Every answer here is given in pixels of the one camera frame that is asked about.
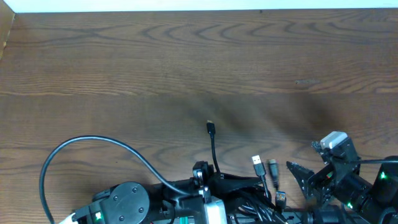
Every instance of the wooden table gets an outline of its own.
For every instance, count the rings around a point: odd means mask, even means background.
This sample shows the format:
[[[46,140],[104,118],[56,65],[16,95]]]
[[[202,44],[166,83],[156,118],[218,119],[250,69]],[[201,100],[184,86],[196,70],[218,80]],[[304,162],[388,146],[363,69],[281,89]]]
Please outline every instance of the wooden table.
[[[0,61],[0,223],[47,222],[39,172],[60,142],[111,136],[187,179],[211,162],[208,119],[223,172],[278,159],[301,207],[285,162],[320,170],[311,141],[343,130],[365,159],[397,154],[397,51],[394,9],[20,14]],[[378,168],[361,175],[373,182]],[[45,186],[60,222],[129,180],[158,182],[124,149],[81,142]]]

